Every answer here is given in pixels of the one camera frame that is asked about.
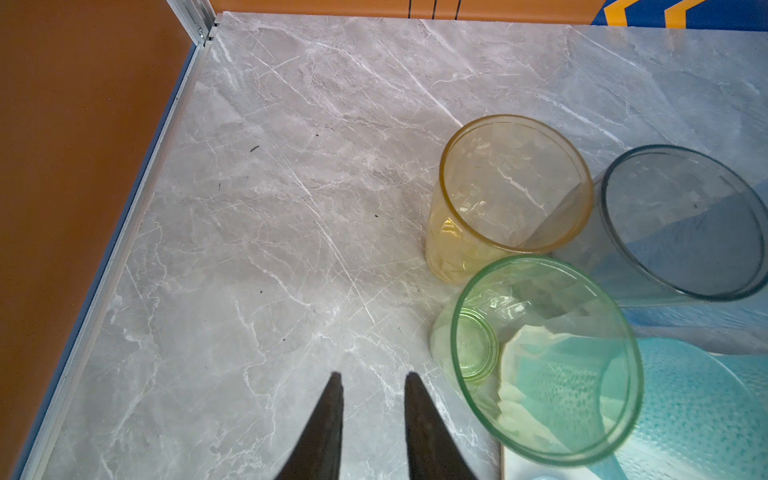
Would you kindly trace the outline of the green tinted cup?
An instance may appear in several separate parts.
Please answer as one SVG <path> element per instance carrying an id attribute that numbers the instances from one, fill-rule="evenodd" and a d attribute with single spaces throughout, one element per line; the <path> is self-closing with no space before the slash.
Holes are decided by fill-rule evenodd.
<path id="1" fill-rule="evenodd" d="M 601 462 L 640 414 L 643 366 L 628 321 L 591 278 L 552 258 L 484 267 L 437 317 L 429 346 L 487 431 L 539 464 Z"/>

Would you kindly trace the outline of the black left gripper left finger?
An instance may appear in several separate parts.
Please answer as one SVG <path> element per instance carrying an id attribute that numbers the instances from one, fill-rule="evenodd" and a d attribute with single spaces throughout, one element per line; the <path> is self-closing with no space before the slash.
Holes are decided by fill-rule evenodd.
<path id="1" fill-rule="evenodd" d="M 276 479 L 332 479 L 340 475 L 344 397 L 333 372 L 287 462 Z"/>

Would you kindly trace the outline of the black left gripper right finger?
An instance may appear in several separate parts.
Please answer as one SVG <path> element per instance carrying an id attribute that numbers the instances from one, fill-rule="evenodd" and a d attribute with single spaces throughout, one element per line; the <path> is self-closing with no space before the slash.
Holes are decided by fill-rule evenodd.
<path id="1" fill-rule="evenodd" d="M 404 413 L 411 479 L 476 479 L 416 372 L 406 376 Z"/>

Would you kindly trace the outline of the teal textured cup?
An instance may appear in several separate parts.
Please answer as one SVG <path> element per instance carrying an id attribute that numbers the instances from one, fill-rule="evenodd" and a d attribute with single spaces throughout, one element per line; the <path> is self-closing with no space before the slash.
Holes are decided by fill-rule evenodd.
<path id="1" fill-rule="evenodd" d="M 639 342 L 645 397 L 613 456 L 535 479 L 764 479 L 767 358 L 717 355 L 671 339 Z"/>

